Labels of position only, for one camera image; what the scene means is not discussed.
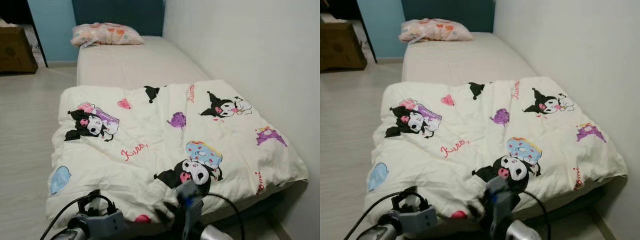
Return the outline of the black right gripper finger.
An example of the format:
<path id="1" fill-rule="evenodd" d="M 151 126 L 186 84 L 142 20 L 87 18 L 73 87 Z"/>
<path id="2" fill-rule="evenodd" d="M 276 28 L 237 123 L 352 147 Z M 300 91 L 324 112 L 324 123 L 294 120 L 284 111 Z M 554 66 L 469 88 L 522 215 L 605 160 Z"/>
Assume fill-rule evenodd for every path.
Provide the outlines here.
<path id="1" fill-rule="evenodd" d="M 162 202 L 162 206 L 155 207 L 155 215 L 165 226 L 171 226 L 174 223 L 177 206 L 171 202 Z"/>
<path id="2" fill-rule="evenodd" d="M 471 199 L 467 201 L 468 212 L 470 213 L 470 218 L 474 222 L 482 222 L 487 219 L 487 207 L 489 206 L 489 202 L 486 199 Z"/>

